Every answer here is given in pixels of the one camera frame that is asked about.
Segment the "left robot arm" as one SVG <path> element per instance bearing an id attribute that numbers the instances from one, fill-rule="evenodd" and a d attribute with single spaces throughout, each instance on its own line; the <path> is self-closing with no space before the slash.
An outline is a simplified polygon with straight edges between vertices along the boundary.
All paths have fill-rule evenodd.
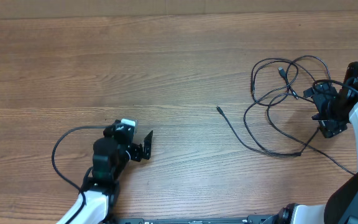
<path id="1" fill-rule="evenodd" d="M 103 137 L 93 144 L 93 165 L 86 171 L 81 185 L 65 177 L 57 168 L 58 145 L 70 133 L 82 129 L 102 129 Z M 78 198 L 59 223 L 116 223 L 112 214 L 119 195 L 119 176 L 129 161 L 140 162 L 151 157 L 153 131 L 142 144 L 133 143 L 137 121 L 118 119 L 109 126 L 80 126 L 65 132 L 55 143 L 51 162 L 54 171 L 78 190 Z"/>

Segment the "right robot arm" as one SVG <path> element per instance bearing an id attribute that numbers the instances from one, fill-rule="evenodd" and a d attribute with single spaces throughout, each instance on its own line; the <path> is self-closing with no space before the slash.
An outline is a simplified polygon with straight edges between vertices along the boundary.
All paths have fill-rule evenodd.
<path id="1" fill-rule="evenodd" d="M 291 203 L 266 223 L 358 223 L 358 62 L 348 65 L 340 90 L 334 80 L 317 80 L 305 90 L 318 112 L 312 117 L 319 122 L 323 136 L 331 138 L 352 124 L 357 153 L 357 172 L 322 205 Z"/>

